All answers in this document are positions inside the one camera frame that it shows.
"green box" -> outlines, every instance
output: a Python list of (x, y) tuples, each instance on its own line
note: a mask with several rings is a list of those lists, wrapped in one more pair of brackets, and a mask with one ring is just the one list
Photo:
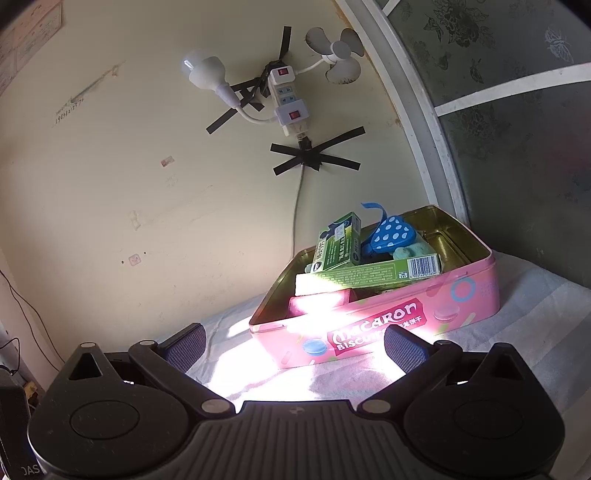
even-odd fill
[(320, 233), (312, 272), (359, 265), (361, 220), (353, 212), (331, 223)]
[(390, 290), (441, 273), (439, 255), (389, 260), (295, 276), (295, 294), (312, 295), (344, 288)]

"blue spotted object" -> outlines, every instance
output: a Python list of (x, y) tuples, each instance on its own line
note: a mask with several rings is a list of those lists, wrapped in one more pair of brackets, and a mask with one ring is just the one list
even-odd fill
[(415, 229), (406, 223), (402, 217), (386, 218), (376, 228), (371, 238), (371, 249), (378, 253), (392, 253), (399, 247), (407, 247), (414, 243), (417, 237)]

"black cable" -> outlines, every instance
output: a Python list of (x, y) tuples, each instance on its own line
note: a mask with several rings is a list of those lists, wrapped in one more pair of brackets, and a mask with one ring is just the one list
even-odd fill
[(33, 332), (33, 327), (31, 326), (31, 322), (29, 322), (29, 319), (27, 317), (27, 314), (25, 313), (25, 310), (22, 308), (21, 302), (18, 301), (18, 298), (15, 297), (14, 293), (16, 292), (16, 294), (18, 295), (18, 292), (16, 290), (14, 290), (14, 288), (12, 288), (12, 284), (10, 283), (9, 279), (7, 279), (6, 275), (4, 274), (4, 272), (2, 270), (0, 270), (0, 275), (2, 275), (4, 277), (4, 280), (7, 281), (8, 286), (10, 287), (10, 293), (12, 295), (12, 298), (18, 303), (18, 307), (21, 309), (22, 312), (22, 316), (25, 317), (25, 320), (27, 321), (28, 325), (29, 325), (29, 329), (31, 330), (31, 336), (33, 337), (33, 340), (35, 340), (35, 344), (37, 345), (37, 348), (39, 349), (39, 351), (41, 352), (41, 354), (45, 357), (45, 360), (47, 360), (47, 362), (56, 370), (56, 371), (60, 371), (59, 368), (57, 368), (54, 364), (51, 363), (51, 360), (49, 360), (47, 358), (47, 355), (45, 354), (45, 352), (43, 351), (43, 349), (41, 348), (41, 345), (39, 345), (39, 342), (37, 342), (37, 338), (35, 337), (35, 333)]
[(18, 364), (17, 364), (16, 370), (8, 370), (8, 372), (11, 375), (14, 375), (15, 373), (17, 373), (21, 367), (21, 340), (19, 337), (14, 337), (14, 338), (11, 338), (9, 341), (7, 341), (4, 345), (0, 346), (0, 350), (2, 350), (4, 347), (6, 347), (9, 343), (13, 342), (14, 340), (17, 341), (17, 346), (18, 346)]
[(4, 272), (2, 270), (0, 270), (0, 274), (2, 274), (2, 276), (4, 277), (4, 279), (8, 282), (8, 286), (10, 287), (10, 289), (16, 293), (18, 295), (19, 298), (21, 298), (27, 305), (29, 305), (33, 311), (37, 314), (37, 316), (39, 317), (39, 320), (41, 322), (41, 324), (43, 325), (43, 330), (45, 330), (45, 333), (47, 334), (47, 338), (49, 338), (49, 343), (51, 344), (51, 346), (53, 347), (54, 352), (56, 353), (56, 355), (60, 358), (60, 360), (64, 363), (66, 363), (64, 361), (64, 359), (61, 357), (60, 352), (57, 351), (57, 348), (55, 345), (53, 345), (53, 340), (51, 340), (51, 336), (49, 335), (49, 332), (47, 331), (47, 328), (45, 327), (45, 323), (43, 322), (43, 319), (41, 318), (41, 315), (39, 315), (39, 312), (37, 311), (37, 309), (31, 305), (26, 298), (24, 298), (19, 292), (17, 292), (14, 287), (11, 285), (10, 281), (6, 278), (6, 275), (4, 274)]

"power strip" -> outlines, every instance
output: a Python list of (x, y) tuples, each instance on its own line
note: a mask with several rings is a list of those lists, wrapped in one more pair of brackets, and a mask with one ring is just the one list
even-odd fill
[(308, 130), (306, 118), (310, 114), (304, 101), (296, 94), (295, 79), (296, 75), (291, 66), (279, 67), (270, 71), (267, 85), (275, 103), (275, 114), (283, 127), (283, 133), (286, 137), (294, 135), (300, 139), (306, 136)]

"small fan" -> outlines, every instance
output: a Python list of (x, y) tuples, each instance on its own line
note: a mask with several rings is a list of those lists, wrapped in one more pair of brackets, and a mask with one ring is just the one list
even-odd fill
[(355, 52), (360, 57), (365, 54), (361, 39), (355, 30), (345, 28), (340, 34), (340, 40), (331, 42), (324, 30), (313, 27), (306, 34), (306, 43), (312, 50), (322, 55), (322, 60), (330, 65), (330, 69), (326, 72), (326, 79), (330, 83), (341, 85), (353, 83), (361, 75), (361, 65), (351, 57), (351, 52)]

